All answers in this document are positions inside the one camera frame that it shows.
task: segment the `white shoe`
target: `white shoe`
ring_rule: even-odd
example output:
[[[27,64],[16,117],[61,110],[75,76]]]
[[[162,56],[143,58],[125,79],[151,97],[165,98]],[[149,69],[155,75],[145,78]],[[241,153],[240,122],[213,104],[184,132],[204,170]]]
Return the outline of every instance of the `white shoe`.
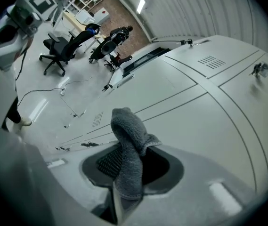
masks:
[[[21,116],[21,121],[18,123],[18,125],[21,126],[30,126],[32,124],[32,121],[28,117]]]

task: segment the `brown floor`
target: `brown floor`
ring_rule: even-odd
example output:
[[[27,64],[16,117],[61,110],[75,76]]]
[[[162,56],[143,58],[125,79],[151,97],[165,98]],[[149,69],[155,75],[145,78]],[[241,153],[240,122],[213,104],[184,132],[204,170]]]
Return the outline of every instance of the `brown floor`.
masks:
[[[130,32],[130,37],[116,49],[122,58],[132,55],[137,50],[149,44],[146,35],[135,18],[119,2],[119,0],[103,0],[101,3],[97,4],[91,12],[96,13],[101,8],[105,8],[111,15],[110,18],[101,25],[100,31],[102,34],[109,35],[111,30],[118,27],[128,25],[133,26],[133,31]]]

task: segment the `white floor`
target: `white floor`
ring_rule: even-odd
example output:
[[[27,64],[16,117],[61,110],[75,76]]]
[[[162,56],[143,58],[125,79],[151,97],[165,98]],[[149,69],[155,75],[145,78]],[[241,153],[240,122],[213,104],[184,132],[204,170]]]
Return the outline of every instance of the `white floor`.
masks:
[[[64,20],[58,25],[54,34],[63,36],[67,40],[68,30],[72,25]],[[66,83],[72,81],[83,81],[69,84],[63,99],[78,114],[82,114],[89,103],[94,101],[102,93],[103,87],[110,81],[113,72],[104,66],[104,60],[99,60],[93,64],[88,63],[91,49],[84,53],[93,39],[82,44],[78,49],[74,59],[64,66],[66,73],[62,77],[62,71],[57,64],[52,65],[47,70],[47,75],[43,71],[50,63],[50,60],[39,61],[40,54],[49,54],[48,49],[43,45],[43,41],[48,39],[48,33],[53,32],[50,23],[42,24],[39,31],[35,34],[33,43],[29,48],[24,60],[23,71],[16,82],[19,101],[31,90],[62,88]],[[22,57],[14,63],[16,76],[21,67]],[[74,112],[60,98],[60,90],[50,92],[32,92],[25,96],[18,107],[21,116],[32,119],[32,125],[21,129],[8,121],[10,131],[19,134],[23,140],[29,144],[36,145],[43,155],[55,153],[55,147],[65,141],[64,135],[68,130],[69,124],[73,123],[78,117],[74,117]]]

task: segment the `gray towel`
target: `gray towel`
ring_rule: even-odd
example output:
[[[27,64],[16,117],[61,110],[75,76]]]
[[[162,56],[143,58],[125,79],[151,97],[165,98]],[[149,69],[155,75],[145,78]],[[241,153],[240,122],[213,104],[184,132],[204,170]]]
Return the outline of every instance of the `gray towel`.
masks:
[[[160,145],[148,134],[141,119],[129,108],[113,109],[111,128],[122,145],[122,165],[114,181],[124,209],[132,208],[142,199],[142,161],[149,146]]]

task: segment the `corrugated wall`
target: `corrugated wall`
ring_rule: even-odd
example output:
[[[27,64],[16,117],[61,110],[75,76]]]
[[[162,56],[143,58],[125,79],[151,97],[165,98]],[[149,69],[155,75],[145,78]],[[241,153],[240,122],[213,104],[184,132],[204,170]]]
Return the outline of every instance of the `corrugated wall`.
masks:
[[[254,0],[146,0],[141,16],[158,39],[219,34],[268,52],[268,17]]]

